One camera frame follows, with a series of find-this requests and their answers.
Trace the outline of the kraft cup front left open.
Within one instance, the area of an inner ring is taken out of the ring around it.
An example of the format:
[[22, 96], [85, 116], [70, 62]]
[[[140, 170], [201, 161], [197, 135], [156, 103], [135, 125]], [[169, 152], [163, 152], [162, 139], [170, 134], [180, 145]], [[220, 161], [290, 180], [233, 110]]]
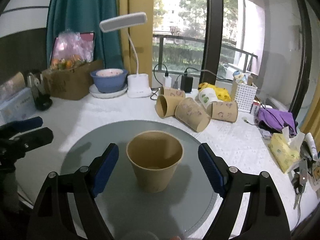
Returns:
[[175, 115], [178, 104], [183, 100], [179, 96], [159, 95], [156, 100], [156, 112], [160, 118], [167, 118]]

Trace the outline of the white woven basket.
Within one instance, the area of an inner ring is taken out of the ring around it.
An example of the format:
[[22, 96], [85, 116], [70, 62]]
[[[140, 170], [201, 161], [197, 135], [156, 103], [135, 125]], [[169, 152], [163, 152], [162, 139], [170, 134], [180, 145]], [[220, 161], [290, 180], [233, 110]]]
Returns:
[[233, 81], [231, 90], [231, 100], [238, 104], [238, 111], [249, 113], [257, 92], [257, 86]]

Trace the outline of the plastic bag of fruit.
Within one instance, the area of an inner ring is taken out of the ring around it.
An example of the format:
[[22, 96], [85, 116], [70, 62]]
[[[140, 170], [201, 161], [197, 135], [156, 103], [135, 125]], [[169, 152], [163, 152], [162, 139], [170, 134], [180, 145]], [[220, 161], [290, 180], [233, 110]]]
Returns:
[[78, 68], [94, 59], [95, 33], [61, 32], [55, 38], [49, 69], [61, 71]]

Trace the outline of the plain kraft paper cup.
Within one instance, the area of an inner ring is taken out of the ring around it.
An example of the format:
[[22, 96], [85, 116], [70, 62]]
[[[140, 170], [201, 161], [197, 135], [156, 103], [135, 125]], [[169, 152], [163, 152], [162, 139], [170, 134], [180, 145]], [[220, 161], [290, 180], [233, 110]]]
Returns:
[[145, 192], [166, 189], [184, 156], [181, 142], [163, 131], [145, 131], [133, 137], [126, 146], [138, 186]]

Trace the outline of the cardboard box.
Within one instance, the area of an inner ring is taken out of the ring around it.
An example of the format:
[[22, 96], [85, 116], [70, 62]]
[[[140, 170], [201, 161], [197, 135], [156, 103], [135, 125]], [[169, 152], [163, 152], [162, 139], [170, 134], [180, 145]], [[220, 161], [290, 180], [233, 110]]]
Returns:
[[65, 100], [80, 100], [89, 93], [93, 85], [91, 72], [103, 68], [102, 60], [95, 60], [77, 68], [65, 70], [44, 70], [44, 89], [52, 97]]

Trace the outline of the yellow tissue pack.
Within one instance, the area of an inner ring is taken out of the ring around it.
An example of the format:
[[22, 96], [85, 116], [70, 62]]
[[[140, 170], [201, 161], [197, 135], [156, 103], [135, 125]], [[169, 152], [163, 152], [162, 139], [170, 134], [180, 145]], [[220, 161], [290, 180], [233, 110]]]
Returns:
[[297, 167], [304, 139], [305, 134], [302, 132], [291, 138], [289, 127], [284, 127], [281, 133], [273, 133], [268, 147], [283, 173], [288, 173]]

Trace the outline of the patterned kraft cup centre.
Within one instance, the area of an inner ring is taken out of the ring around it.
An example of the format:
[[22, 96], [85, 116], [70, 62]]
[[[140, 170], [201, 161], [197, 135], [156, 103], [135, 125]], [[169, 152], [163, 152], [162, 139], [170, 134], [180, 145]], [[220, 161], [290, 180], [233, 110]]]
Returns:
[[199, 133], [209, 125], [211, 117], [193, 98], [183, 99], [175, 109], [175, 117]]

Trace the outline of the patterned kraft cup right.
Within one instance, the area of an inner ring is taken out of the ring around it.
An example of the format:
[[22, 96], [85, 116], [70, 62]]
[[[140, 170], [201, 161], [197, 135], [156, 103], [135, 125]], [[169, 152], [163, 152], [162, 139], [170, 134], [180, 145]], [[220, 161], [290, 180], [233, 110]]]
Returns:
[[213, 101], [207, 112], [211, 119], [234, 123], [238, 118], [238, 104], [236, 101]]

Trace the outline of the yellow plush toy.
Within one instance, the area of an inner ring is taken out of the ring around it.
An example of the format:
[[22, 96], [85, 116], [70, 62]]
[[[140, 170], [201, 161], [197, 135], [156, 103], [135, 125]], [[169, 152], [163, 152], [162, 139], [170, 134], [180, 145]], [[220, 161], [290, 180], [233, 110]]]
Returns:
[[225, 102], [231, 101], [231, 97], [227, 89], [217, 87], [207, 82], [203, 82], [198, 85], [199, 92], [205, 88], [212, 88], [215, 91], [215, 94], [219, 100], [222, 100]]

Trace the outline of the teal curtain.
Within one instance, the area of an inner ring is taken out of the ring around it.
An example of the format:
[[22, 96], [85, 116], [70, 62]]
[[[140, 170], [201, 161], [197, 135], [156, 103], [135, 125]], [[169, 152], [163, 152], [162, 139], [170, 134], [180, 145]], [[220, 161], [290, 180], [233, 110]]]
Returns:
[[103, 33], [99, 23], [118, 16], [116, 0], [50, 0], [46, 52], [50, 60], [54, 40], [63, 31], [95, 33], [94, 59], [104, 68], [124, 68], [117, 31]]

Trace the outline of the patterned kraft cup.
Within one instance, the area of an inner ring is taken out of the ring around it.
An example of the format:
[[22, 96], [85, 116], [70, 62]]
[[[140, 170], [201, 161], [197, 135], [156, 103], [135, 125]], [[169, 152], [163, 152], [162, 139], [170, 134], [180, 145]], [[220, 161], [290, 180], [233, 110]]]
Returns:
[[175, 109], [175, 117], [199, 133], [209, 125], [211, 117], [193, 98], [183, 99]]
[[207, 112], [211, 119], [234, 123], [238, 118], [238, 104], [236, 101], [213, 101]]

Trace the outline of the yellow curtain left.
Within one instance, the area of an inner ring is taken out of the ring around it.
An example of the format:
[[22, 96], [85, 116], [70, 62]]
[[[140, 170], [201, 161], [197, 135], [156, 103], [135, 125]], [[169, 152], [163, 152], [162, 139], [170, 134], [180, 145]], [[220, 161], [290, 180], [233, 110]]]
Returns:
[[119, 31], [121, 53], [125, 69], [130, 74], [145, 73], [151, 80], [153, 0], [116, 0], [119, 15], [144, 12], [144, 24], [124, 28]]

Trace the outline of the brown paper roll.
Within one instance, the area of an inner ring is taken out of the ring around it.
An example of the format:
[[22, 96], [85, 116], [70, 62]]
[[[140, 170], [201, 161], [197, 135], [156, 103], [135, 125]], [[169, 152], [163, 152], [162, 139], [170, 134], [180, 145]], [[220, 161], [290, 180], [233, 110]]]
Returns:
[[9, 98], [24, 88], [24, 76], [21, 72], [18, 72], [11, 79], [1, 85], [1, 98]]

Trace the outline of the purple cloth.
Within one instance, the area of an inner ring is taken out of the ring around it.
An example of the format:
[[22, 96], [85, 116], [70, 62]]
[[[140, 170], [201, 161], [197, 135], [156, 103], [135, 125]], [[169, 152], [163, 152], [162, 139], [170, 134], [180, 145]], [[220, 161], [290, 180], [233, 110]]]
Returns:
[[289, 135], [297, 135], [296, 122], [290, 112], [261, 108], [258, 111], [258, 126], [271, 133], [281, 133], [283, 128], [288, 127]]

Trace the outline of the kraft cup back left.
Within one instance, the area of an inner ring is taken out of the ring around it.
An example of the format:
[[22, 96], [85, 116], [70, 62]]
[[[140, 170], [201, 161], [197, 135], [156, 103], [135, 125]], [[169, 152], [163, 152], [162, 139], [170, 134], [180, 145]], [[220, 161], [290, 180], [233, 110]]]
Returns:
[[163, 86], [160, 88], [159, 94], [163, 96], [177, 96], [177, 97], [185, 98], [185, 92], [183, 90], [163, 87]]

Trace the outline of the blue printed carton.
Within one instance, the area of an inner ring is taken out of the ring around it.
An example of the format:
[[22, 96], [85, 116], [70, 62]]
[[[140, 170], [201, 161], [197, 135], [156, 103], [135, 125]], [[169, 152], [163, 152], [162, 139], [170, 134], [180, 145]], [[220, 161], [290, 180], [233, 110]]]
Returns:
[[31, 89], [24, 88], [10, 100], [1, 104], [1, 125], [12, 121], [25, 120], [35, 112], [36, 107]]

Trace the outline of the black power adapter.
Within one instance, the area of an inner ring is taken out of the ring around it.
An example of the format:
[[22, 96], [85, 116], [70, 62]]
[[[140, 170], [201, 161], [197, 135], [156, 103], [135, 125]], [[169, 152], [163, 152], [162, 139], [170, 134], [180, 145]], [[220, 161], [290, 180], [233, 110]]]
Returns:
[[191, 93], [193, 88], [193, 77], [184, 74], [181, 76], [181, 85], [180, 90], [183, 90], [185, 93]]

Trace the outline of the yellow curtain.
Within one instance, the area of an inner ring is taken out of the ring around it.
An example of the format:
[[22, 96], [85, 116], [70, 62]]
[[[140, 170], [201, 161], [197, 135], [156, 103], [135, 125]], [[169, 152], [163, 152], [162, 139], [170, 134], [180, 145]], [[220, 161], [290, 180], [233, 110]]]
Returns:
[[153, 0], [116, 0], [119, 15], [144, 12], [144, 24], [124, 28], [119, 31], [121, 53], [125, 69], [130, 74], [145, 73], [151, 80]]
[[305, 134], [311, 133], [313, 136], [316, 147], [319, 147], [319, 134], [320, 134], [320, 85], [319, 80], [317, 82], [316, 90], [311, 102], [311, 106], [306, 115], [306, 118], [302, 124], [301, 131]]

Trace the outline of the blue ceramic bowl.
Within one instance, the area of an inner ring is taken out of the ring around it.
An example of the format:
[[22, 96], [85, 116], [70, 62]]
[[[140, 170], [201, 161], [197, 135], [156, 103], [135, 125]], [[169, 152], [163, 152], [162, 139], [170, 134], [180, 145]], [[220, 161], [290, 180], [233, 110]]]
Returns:
[[113, 93], [125, 86], [128, 71], [125, 69], [108, 68], [90, 73], [95, 86], [101, 93]]

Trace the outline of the white cup green print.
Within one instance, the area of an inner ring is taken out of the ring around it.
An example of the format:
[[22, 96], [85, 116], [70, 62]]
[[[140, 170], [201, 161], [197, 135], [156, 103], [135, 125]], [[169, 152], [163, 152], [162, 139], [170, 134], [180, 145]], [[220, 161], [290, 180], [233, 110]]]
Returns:
[[218, 101], [215, 90], [210, 87], [202, 89], [199, 92], [198, 98], [205, 108], [207, 108], [212, 102]]

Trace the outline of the white plate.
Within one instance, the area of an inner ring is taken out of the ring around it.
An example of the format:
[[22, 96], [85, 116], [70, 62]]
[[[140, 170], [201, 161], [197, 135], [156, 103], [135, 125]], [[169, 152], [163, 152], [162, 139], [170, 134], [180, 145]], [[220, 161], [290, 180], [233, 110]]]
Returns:
[[124, 85], [124, 87], [116, 92], [112, 92], [112, 93], [102, 93], [99, 92], [99, 90], [97, 89], [96, 85], [91, 85], [89, 87], [89, 93], [95, 97], [95, 98], [99, 98], [99, 99], [111, 99], [111, 98], [116, 98], [119, 97], [123, 94], [125, 94], [127, 92], [127, 84]]

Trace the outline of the yellow curtain right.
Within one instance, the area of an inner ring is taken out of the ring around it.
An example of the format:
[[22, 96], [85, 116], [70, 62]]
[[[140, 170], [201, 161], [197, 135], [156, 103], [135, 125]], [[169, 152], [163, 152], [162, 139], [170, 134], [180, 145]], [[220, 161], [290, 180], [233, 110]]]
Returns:
[[316, 90], [311, 102], [311, 106], [306, 115], [306, 118], [302, 124], [301, 131], [305, 134], [311, 133], [313, 136], [316, 147], [319, 147], [319, 134], [320, 134], [320, 85], [319, 80], [317, 82]]

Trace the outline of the white charger plug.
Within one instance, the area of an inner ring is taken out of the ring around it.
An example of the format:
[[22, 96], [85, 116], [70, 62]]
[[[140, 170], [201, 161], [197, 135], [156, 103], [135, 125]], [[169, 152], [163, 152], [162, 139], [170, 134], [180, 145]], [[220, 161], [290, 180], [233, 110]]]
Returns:
[[164, 87], [171, 88], [172, 78], [168, 72], [164, 74]]

